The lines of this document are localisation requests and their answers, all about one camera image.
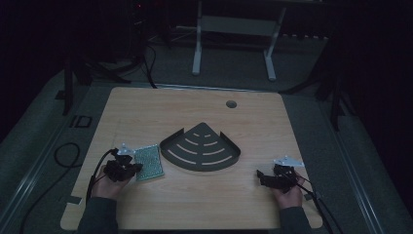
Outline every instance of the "wire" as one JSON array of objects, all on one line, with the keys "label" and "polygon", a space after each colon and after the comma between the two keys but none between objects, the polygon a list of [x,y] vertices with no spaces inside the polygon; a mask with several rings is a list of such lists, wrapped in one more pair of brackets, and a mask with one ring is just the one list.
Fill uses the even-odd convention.
[{"label": "wire", "polygon": [[132,71],[126,73],[126,74],[122,74],[121,77],[125,78],[125,77],[127,77],[127,76],[135,73],[135,72],[138,71],[139,69],[141,69],[141,67],[137,67],[137,68],[135,68],[134,70],[132,70]]},{"label": "wire", "polygon": [[151,49],[152,50],[152,52],[154,53],[154,58],[153,58],[153,60],[152,60],[152,64],[151,64],[151,66],[149,67],[148,66],[148,62],[147,62],[147,60],[146,60],[146,57],[143,57],[143,62],[144,62],[144,64],[145,64],[145,68],[146,68],[146,72],[145,71],[143,71],[143,73],[146,75],[146,77],[148,78],[148,82],[149,82],[149,84],[152,86],[152,88],[153,89],[158,89],[158,87],[155,85],[155,83],[154,83],[154,81],[153,81],[153,79],[152,79],[152,69],[153,69],[153,67],[154,67],[154,64],[155,64],[155,59],[156,59],[156,51],[155,51],[155,49],[153,49],[151,46],[147,46],[149,49]]},{"label": "wire", "polygon": [[[71,163],[70,165],[64,165],[64,164],[60,163],[60,161],[59,161],[58,158],[57,158],[57,156],[58,156],[57,154],[58,154],[58,152],[60,151],[60,149],[61,149],[62,147],[64,147],[64,146],[67,146],[67,145],[74,145],[74,146],[76,147],[76,149],[77,149],[77,153],[76,153],[75,159],[72,161],[72,163]],[[46,189],[46,191],[44,191],[44,192],[42,193],[42,195],[40,195],[39,198],[37,198],[37,200],[36,200],[36,201],[31,205],[31,207],[28,209],[28,211],[27,211],[26,214],[24,215],[23,220],[21,221],[19,234],[23,234],[23,233],[24,233],[24,225],[25,225],[25,223],[27,222],[27,219],[28,219],[30,213],[33,211],[33,209],[36,207],[36,205],[45,197],[45,195],[46,195],[48,192],[50,192],[50,191],[52,190],[52,188],[54,188],[55,185],[58,184],[58,183],[70,172],[70,170],[72,170],[72,169],[74,169],[74,168],[82,167],[82,164],[75,165],[76,162],[78,161],[79,157],[80,157],[80,147],[79,147],[79,145],[77,145],[76,143],[68,142],[68,143],[65,143],[65,144],[61,145],[60,147],[58,147],[58,148],[55,150],[54,156],[55,156],[55,162],[56,162],[59,166],[66,168],[66,171],[65,171],[54,183],[52,183],[52,185],[51,185],[48,189]]]},{"label": "wire", "polygon": [[103,163],[103,160],[106,158],[106,156],[107,156],[109,153],[117,152],[117,151],[118,151],[118,149],[116,149],[116,148],[115,148],[115,149],[109,149],[106,153],[103,154],[103,156],[100,158],[100,161],[97,163],[97,166],[96,166],[96,168],[94,169],[94,174],[91,176],[91,180],[89,181],[88,191],[86,192],[86,204],[88,204],[89,199],[91,198],[92,188],[94,188],[94,184],[97,182],[97,180],[95,180],[95,179],[96,179],[96,175],[97,175],[97,172],[98,172],[101,164]]},{"label": "wire", "polygon": [[140,65],[140,60],[138,58],[134,57],[134,58],[131,58],[131,63],[130,64],[127,64],[127,65],[124,65],[124,66],[121,66],[121,67],[116,67],[116,68],[113,68],[113,69],[108,69],[108,68],[106,68],[106,69],[108,69],[109,71],[114,72],[114,73],[122,73],[122,72],[130,71],[130,70],[134,69],[135,67],[137,67],[139,65]]},{"label": "wire", "polygon": [[[176,36],[175,38],[171,38],[170,41],[171,41],[171,42],[175,42],[175,41],[177,41],[177,40],[179,40],[179,39],[182,39],[182,38],[188,37],[188,36],[190,36],[190,35],[193,35],[193,34],[195,34],[196,32],[197,32],[197,30],[196,30],[196,29],[193,29],[193,30],[191,30],[190,32],[172,33],[171,35],[178,35],[178,36]],[[151,43],[157,43],[157,42],[154,41],[154,40],[155,40],[156,38],[158,38],[158,37],[159,37],[158,35],[153,36],[153,37],[149,38],[148,41],[151,42]]]},{"label": "wire", "polygon": [[105,175],[101,176],[100,178],[98,178],[97,180],[95,180],[95,181],[94,181],[94,185],[95,185],[98,181],[100,181],[101,179],[105,178],[106,176],[107,176],[107,174],[105,174]]},{"label": "wire", "polygon": [[303,189],[304,191],[306,191],[306,192],[313,198],[314,204],[316,205],[317,210],[319,210],[319,215],[321,215],[321,219],[322,219],[322,221],[325,223],[325,228],[327,228],[328,233],[331,233],[331,234],[332,234],[332,233],[333,233],[333,230],[332,230],[332,228],[331,228],[330,223],[329,223],[328,220],[326,219],[324,213],[322,212],[321,206],[319,205],[319,203],[321,203],[321,204],[323,205],[323,207],[327,210],[328,214],[329,214],[330,217],[333,219],[334,224],[337,226],[337,228],[338,228],[338,230],[340,231],[340,233],[342,233],[342,234],[344,233],[343,230],[341,229],[341,227],[340,227],[337,219],[336,219],[336,218],[334,217],[334,215],[332,214],[332,212],[328,209],[328,207],[325,205],[325,203],[323,202],[323,200],[322,200],[319,196],[317,196],[316,187],[315,187],[308,179],[306,179],[306,178],[304,178],[304,177],[302,177],[302,176],[299,176],[299,177],[301,177],[301,178],[304,178],[306,181],[308,181],[308,182],[312,185],[314,192],[308,190],[308,189],[305,188],[303,185],[299,184],[297,181],[292,180],[292,179],[291,179],[290,177],[288,177],[285,173],[283,173],[283,172],[281,172],[281,173],[282,173],[282,175],[283,175],[285,178],[289,179],[289,180],[290,180],[291,182],[293,182],[295,185],[297,185],[298,187],[300,187],[301,189]]}]

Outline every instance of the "human hand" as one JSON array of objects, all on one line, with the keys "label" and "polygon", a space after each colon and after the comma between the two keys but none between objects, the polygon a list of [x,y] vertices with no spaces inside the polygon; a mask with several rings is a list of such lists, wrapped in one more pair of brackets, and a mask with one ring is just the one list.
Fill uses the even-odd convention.
[{"label": "human hand", "polygon": [[117,200],[122,189],[129,183],[131,177],[124,181],[112,181],[107,174],[104,173],[103,165],[100,168],[100,173],[94,180],[94,187],[92,189],[91,197],[101,197],[108,198],[112,200]]},{"label": "human hand", "polygon": [[[298,177],[298,184],[303,185],[304,178],[295,172]],[[303,205],[303,193],[297,185],[291,187],[288,192],[282,193],[282,190],[272,188],[274,196],[279,204],[280,210],[290,207],[301,207]]]}]

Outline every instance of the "wooden table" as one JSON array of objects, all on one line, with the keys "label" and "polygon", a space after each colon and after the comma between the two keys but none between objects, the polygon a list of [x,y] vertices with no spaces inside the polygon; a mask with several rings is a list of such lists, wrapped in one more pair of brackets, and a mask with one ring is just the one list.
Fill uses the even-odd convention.
[{"label": "wooden table", "polygon": [[[226,105],[228,100],[236,108]],[[256,170],[272,174],[273,160],[302,160],[282,97],[272,93],[115,88],[107,101],[72,196],[85,199],[90,176],[103,153],[124,142],[130,148],[159,144],[181,128],[201,122],[224,133],[240,149],[235,165],[216,172],[181,169],[161,156],[165,175],[133,179],[119,198],[120,229],[272,229],[278,207]],[[307,177],[304,168],[297,172]],[[304,202],[312,225],[322,225],[313,202]],[[85,209],[67,204],[63,229],[77,229]]]}]

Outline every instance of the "black cable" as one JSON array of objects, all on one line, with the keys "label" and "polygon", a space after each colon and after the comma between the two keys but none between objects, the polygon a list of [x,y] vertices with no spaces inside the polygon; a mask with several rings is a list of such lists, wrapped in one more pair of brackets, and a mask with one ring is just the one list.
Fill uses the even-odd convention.
[{"label": "black cable", "polygon": [[338,230],[340,231],[340,233],[344,233],[343,230],[341,229],[340,225],[338,224],[338,221],[335,219],[334,215],[331,213],[331,211],[328,209],[328,207],[325,205],[325,203],[323,202],[322,199],[319,199],[319,201],[321,202],[321,204],[324,206],[325,210],[328,212],[328,214],[331,216],[331,218],[333,219],[335,225],[337,226]]},{"label": "black cable", "polygon": [[[67,145],[74,145],[74,146],[76,147],[76,149],[77,149],[77,153],[76,153],[75,159],[73,160],[73,162],[72,162],[70,165],[63,165],[63,164],[61,164],[60,161],[58,160],[58,158],[57,158],[57,153],[60,151],[60,149],[61,149],[62,147],[67,146]],[[24,233],[24,225],[25,225],[25,223],[27,222],[28,216],[29,216],[30,213],[33,211],[33,209],[36,207],[36,205],[43,199],[43,197],[44,197],[50,190],[52,190],[52,188],[54,188],[55,185],[58,184],[58,183],[70,172],[70,170],[72,170],[72,169],[74,169],[74,168],[79,168],[79,167],[82,166],[82,164],[75,165],[76,162],[78,161],[79,157],[80,157],[80,147],[79,147],[79,145],[77,145],[76,143],[73,143],[73,142],[65,143],[65,144],[61,145],[60,147],[58,147],[58,148],[55,150],[55,161],[56,161],[56,163],[57,163],[58,165],[60,165],[61,167],[66,168],[66,171],[65,171],[54,183],[52,183],[52,185],[51,185],[48,189],[46,189],[46,191],[43,192],[42,195],[40,195],[40,197],[37,198],[37,200],[36,200],[36,201],[31,205],[31,207],[28,209],[27,213],[24,215],[23,220],[21,221],[19,234],[23,234],[23,233]]]},{"label": "black cable", "polygon": [[122,73],[122,72],[130,71],[139,65],[140,65],[140,61],[138,60],[138,58],[132,58],[130,64],[127,64],[121,67],[116,67],[113,69],[108,69],[108,70],[114,73]]},{"label": "black cable", "polygon": [[97,164],[96,168],[94,169],[94,174],[91,176],[91,180],[89,180],[88,191],[86,192],[86,204],[88,204],[89,199],[91,198],[91,195],[92,195],[92,188],[94,187],[94,184],[97,182],[97,180],[95,180],[95,179],[96,179],[97,172],[98,172],[101,164],[103,163],[103,160],[106,158],[106,156],[107,156],[109,153],[112,153],[112,152],[117,153],[117,152],[118,152],[118,149],[116,149],[116,148],[115,148],[115,149],[109,149],[106,153],[104,153],[103,156],[100,158],[100,161],[99,161],[99,163]]},{"label": "black cable", "polygon": [[105,174],[105,175],[101,176],[100,178],[98,178],[97,180],[95,180],[93,185],[95,185],[98,181],[105,178],[106,176],[107,176],[107,174]]},{"label": "black cable", "polygon": [[289,177],[288,177],[286,174],[284,174],[283,172],[282,172],[282,175],[283,175],[284,177],[286,177],[287,179],[289,179],[290,181],[292,181],[295,185],[297,185],[298,187],[300,187],[301,189],[303,189],[304,191],[306,191],[306,192],[313,198],[314,204],[316,205],[317,210],[319,210],[319,215],[321,215],[321,219],[322,219],[322,221],[325,223],[325,227],[327,228],[327,231],[328,231],[329,233],[332,234],[332,233],[333,233],[333,230],[332,230],[332,228],[331,228],[330,223],[329,223],[328,220],[326,219],[324,213],[322,212],[321,206],[319,205],[319,202],[320,202],[320,203],[324,206],[324,208],[327,210],[328,214],[329,214],[329,215],[331,216],[331,218],[333,219],[334,224],[337,226],[337,228],[338,228],[338,230],[340,231],[340,233],[342,233],[342,234],[344,233],[343,230],[341,229],[341,227],[340,227],[337,219],[336,219],[336,218],[334,217],[334,215],[332,214],[332,212],[328,209],[328,207],[325,205],[325,203],[323,202],[323,200],[322,200],[320,197],[317,196],[316,187],[315,187],[308,179],[306,179],[306,178],[304,178],[304,177],[302,177],[302,176],[299,176],[299,177],[303,178],[304,180],[308,181],[308,182],[312,185],[314,192],[308,190],[308,189],[305,188],[303,185],[299,184],[297,181],[292,180],[291,178],[289,178]]},{"label": "black cable", "polygon": [[136,72],[137,70],[139,70],[140,68],[141,68],[141,67],[137,67],[137,68],[135,68],[134,70],[132,70],[132,71],[126,73],[126,74],[122,74],[122,77],[127,77],[127,76],[135,73],[135,72]]},{"label": "black cable", "polygon": [[148,82],[149,82],[149,84],[152,86],[152,88],[153,88],[153,89],[158,89],[158,87],[155,85],[155,83],[154,83],[154,81],[153,81],[153,79],[152,79],[152,69],[153,69],[154,64],[155,64],[156,52],[155,52],[155,49],[153,49],[151,46],[148,45],[147,47],[153,51],[153,53],[154,53],[154,58],[153,58],[153,60],[152,60],[151,66],[149,67],[149,66],[148,66],[148,62],[147,62],[147,60],[146,60],[146,57],[143,57],[143,62],[144,62],[144,64],[145,64],[145,68],[146,68],[146,73],[145,73],[144,71],[143,71],[143,73],[144,73],[144,74],[146,75],[146,77],[148,78]]}]

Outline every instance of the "black stand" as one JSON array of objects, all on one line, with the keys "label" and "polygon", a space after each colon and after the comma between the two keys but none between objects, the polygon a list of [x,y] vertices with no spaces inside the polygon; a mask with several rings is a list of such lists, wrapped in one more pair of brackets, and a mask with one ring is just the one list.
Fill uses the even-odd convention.
[{"label": "black stand", "polygon": [[[131,81],[125,80],[113,71],[108,70],[98,62],[86,57],[86,56],[72,56],[68,57],[64,62],[64,90],[59,91],[56,95],[56,99],[64,99],[63,115],[66,116],[70,108],[73,105],[73,73],[76,74],[79,84],[90,85],[92,83],[92,77],[86,64],[97,72],[103,74],[105,77],[117,82],[129,84]],[[138,63],[132,62],[130,66],[136,66]]]},{"label": "black stand", "polygon": [[320,86],[315,93],[318,100],[326,100],[332,93],[332,104],[330,112],[330,122],[336,131],[338,129],[338,116],[340,115],[340,99],[342,84],[345,77],[346,60],[345,50],[341,50],[341,41],[332,37],[325,45],[318,61],[316,62],[309,78],[303,83],[288,90],[279,91],[279,94],[292,95],[317,82]]}]

